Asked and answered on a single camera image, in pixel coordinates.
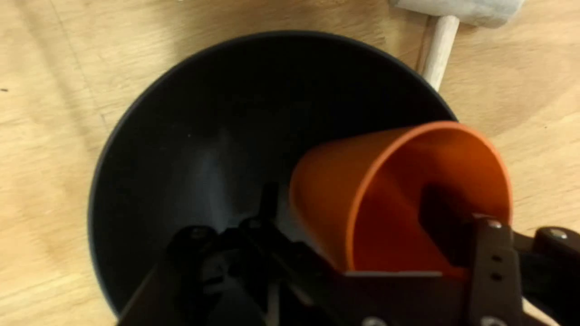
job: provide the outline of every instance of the screw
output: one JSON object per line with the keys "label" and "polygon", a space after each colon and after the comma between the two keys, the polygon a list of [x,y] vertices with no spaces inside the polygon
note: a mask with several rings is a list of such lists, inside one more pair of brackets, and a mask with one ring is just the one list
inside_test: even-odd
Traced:
{"label": "screw", "polygon": [[489,220],[487,225],[489,225],[490,229],[501,229],[501,224],[498,224],[498,222],[494,222],[494,220]]}
{"label": "screw", "polygon": [[365,318],[362,320],[362,326],[385,326],[385,323],[378,318]]}
{"label": "screw", "polygon": [[561,242],[567,240],[567,234],[565,234],[563,231],[557,231],[557,229],[550,229],[548,234],[550,234],[552,238],[561,240]]}
{"label": "screw", "polygon": [[492,316],[483,316],[481,326],[507,326],[507,325],[501,320],[496,320]]}

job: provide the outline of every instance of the orange cup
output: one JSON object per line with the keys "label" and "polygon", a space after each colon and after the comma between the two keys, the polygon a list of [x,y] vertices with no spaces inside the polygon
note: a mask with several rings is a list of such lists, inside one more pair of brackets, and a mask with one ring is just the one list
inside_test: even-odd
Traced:
{"label": "orange cup", "polygon": [[338,271],[456,276],[458,269],[418,224],[420,196],[429,186],[460,195],[469,213],[509,224],[510,196],[498,155],[454,122],[315,148],[291,175],[289,204]]}

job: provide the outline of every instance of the metal part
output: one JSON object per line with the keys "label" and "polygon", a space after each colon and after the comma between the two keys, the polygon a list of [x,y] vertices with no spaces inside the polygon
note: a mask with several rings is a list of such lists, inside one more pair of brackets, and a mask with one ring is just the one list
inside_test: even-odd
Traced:
{"label": "metal part", "polygon": [[378,318],[365,318],[362,320],[362,326],[387,326],[387,325]]}
{"label": "metal part", "polygon": [[481,318],[481,326],[507,326],[501,320],[496,320],[492,316]]}
{"label": "metal part", "polygon": [[489,225],[490,229],[501,229],[501,224],[498,224],[498,222],[494,222],[494,220],[487,220],[487,225]]}
{"label": "metal part", "polygon": [[287,242],[271,224],[251,229],[244,222],[240,233],[267,262],[273,278],[284,282],[282,325],[461,325],[465,285],[456,280],[342,276],[304,244]]}
{"label": "metal part", "polygon": [[550,229],[548,234],[556,240],[561,240],[565,242],[567,240],[567,234],[563,231],[557,231],[557,229]]}
{"label": "metal part", "polygon": [[509,227],[494,229],[492,220],[474,220],[470,238],[470,287],[467,325],[499,316],[503,325],[521,325],[521,289],[518,256]]}
{"label": "metal part", "polygon": [[171,305],[180,300],[184,289],[182,280],[188,269],[195,267],[202,249],[211,244],[215,233],[206,227],[191,227],[179,231],[168,244],[159,263],[141,282],[139,289],[119,316],[119,326],[130,325],[175,325],[184,326],[180,320],[182,307]]}

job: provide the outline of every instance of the wooden table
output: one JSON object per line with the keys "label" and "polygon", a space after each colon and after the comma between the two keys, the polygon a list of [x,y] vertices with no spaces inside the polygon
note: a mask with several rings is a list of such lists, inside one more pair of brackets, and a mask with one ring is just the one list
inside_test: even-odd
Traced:
{"label": "wooden table", "polygon": [[[514,229],[580,231],[580,3],[528,0],[461,28],[441,86],[510,173]],[[427,19],[385,0],[1,0],[0,325],[112,325],[88,260],[86,193],[104,138],[161,73],[273,30],[345,35],[420,62]]]}

